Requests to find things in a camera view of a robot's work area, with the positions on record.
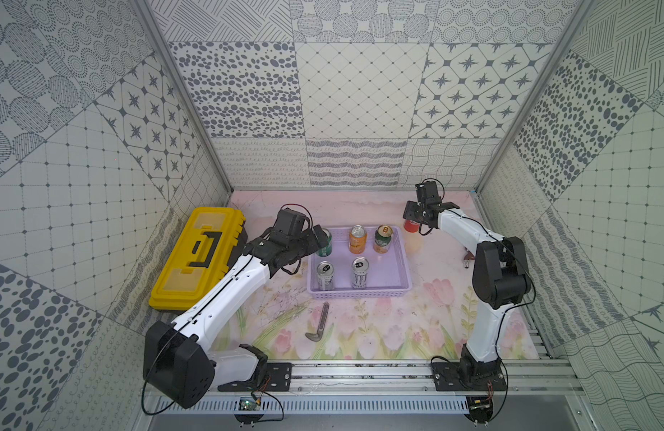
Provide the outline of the red cola can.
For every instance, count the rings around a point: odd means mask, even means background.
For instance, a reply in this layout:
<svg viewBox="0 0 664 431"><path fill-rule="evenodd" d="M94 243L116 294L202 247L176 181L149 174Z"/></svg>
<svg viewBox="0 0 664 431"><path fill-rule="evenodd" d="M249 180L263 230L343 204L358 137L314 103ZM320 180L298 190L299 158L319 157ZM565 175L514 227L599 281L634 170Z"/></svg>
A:
<svg viewBox="0 0 664 431"><path fill-rule="evenodd" d="M418 233L421 227L421 224L418 222L406 219L404 221L403 227L408 233Z"/></svg>

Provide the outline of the green soda can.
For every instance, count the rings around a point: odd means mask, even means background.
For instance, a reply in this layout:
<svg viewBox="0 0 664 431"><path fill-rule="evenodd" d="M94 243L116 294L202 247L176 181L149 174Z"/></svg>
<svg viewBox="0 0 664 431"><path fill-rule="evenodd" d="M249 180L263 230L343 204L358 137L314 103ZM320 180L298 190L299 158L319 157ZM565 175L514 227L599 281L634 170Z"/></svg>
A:
<svg viewBox="0 0 664 431"><path fill-rule="evenodd" d="M325 234L325 237L327 238L327 243L324 247L320 248L317 251L317 255L320 257L327 257L332 253L333 245L332 245L332 235L330 231L328 231L327 228L322 229L323 233Z"/></svg>

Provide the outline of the silver slim drink can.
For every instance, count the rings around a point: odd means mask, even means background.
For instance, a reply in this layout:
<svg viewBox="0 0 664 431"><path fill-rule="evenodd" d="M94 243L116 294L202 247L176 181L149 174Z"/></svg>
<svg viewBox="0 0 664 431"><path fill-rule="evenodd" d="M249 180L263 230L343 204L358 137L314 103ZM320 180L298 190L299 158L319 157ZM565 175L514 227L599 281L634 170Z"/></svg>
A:
<svg viewBox="0 0 664 431"><path fill-rule="evenodd" d="M316 268L316 278L319 291L331 291L334 287L334 265L323 260Z"/></svg>

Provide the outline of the green gold-top drink can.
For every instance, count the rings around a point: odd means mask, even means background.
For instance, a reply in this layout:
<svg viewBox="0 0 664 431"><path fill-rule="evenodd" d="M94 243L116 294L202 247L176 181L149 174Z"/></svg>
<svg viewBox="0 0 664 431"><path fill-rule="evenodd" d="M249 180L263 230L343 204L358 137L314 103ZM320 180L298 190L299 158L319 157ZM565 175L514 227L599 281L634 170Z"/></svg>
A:
<svg viewBox="0 0 664 431"><path fill-rule="evenodd" d="M391 226L387 224L379 226L373 237L373 249L380 254L388 252L392 244L393 235L394 232Z"/></svg>

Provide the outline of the orange soda can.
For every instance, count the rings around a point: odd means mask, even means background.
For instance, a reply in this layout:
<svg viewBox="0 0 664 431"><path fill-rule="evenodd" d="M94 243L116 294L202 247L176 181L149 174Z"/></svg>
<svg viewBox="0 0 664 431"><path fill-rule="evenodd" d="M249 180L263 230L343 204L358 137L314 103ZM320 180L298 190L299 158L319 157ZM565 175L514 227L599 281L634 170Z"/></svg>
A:
<svg viewBox="0 0 664 431"><path fill-rule="evenodd" d="M353 226L349 233L349 251L353 254L364 252L367 243L367 232L363 226Z"/></svg>

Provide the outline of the purple perforated plastic basket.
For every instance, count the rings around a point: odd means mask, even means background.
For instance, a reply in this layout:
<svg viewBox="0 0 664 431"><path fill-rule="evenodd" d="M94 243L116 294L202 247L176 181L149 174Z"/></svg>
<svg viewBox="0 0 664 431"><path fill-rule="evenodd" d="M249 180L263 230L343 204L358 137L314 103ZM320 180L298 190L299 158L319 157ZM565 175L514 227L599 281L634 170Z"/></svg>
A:
<svg viewBox="0 0 664 431"><path fill-rule="evenodd" d="M328 231L331 233L331 254L325 257L312 254L308 257L308 293L318 300L396 297L407 294L412 288L409 260L404 248L401 229L394 226L392 230L392 242L386 253L376 252L373 249L373 240L368 240L366 248L361 254L370 264L366 287L355 289L352 286L353 261L357 256L348 249L350 229L348 227L330 227ZM323 261L328 262L333 270L330 290L323 290L319 285L317 268Z"/></svg>

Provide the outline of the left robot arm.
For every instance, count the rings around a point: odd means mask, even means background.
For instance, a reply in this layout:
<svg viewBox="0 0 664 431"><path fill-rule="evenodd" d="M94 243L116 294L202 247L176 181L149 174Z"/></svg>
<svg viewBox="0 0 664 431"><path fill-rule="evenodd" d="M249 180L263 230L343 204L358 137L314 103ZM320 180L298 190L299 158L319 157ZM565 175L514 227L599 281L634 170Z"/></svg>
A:
<svg viewBox="0 0 664 431"><path fill-rule="evenodd" d="M248 344L209 357L222 328L271 278L329 243L310 211L283 205L272 226L245 244L232 268L202 299L171 323L154 323L145 336L143 383L184 409L210 388L240 384L251 391L267 380L267 355Z"/></svg>

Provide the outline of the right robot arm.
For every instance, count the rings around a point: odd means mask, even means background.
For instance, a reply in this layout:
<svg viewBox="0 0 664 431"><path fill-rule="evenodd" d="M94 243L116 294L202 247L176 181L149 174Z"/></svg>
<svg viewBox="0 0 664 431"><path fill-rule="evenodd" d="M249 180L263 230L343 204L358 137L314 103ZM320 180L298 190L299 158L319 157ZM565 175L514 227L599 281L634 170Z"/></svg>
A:
<svg viewBox="0 0 664 431"><path fill-rule="evenodd" d="M524 242L492 232L456 204L443 201L441 187L436 179L418 183L416 200L407 203L403 218L430 232L437 229L448 233L474 257L472 287L480 304L458 369L461 380L470 383L500 373L500 338L511 313L533 288L533 281L528 274Z"/></svg>

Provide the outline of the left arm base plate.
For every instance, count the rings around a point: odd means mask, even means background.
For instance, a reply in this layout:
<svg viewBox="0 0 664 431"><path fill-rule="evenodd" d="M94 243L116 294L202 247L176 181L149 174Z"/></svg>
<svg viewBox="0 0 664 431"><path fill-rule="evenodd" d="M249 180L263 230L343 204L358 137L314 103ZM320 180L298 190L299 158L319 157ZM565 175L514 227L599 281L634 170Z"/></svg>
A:
<svg viewBox="0 0 664 431"><path fill-rule="evenodd" d="M220 393L237 393L241 391L268 391L269 393L283 393L289 391L292 380L292 363L267 363L258 371L254 380L247 382L233 382L219 385Z"/></svg>

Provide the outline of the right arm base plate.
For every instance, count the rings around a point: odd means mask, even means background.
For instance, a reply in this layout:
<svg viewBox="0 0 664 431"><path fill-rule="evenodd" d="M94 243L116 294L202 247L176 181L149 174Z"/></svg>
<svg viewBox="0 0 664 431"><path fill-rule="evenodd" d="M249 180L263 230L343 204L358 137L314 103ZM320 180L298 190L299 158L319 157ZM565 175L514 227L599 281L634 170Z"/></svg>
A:
<svg viewBox="0 0 664 431"><path fill-rule="evenodd" d="M434 358L430 362L431 376L436 391L505 391L506 378L503 372L486 375L470 375L461 371L458 363Z"/></svg>

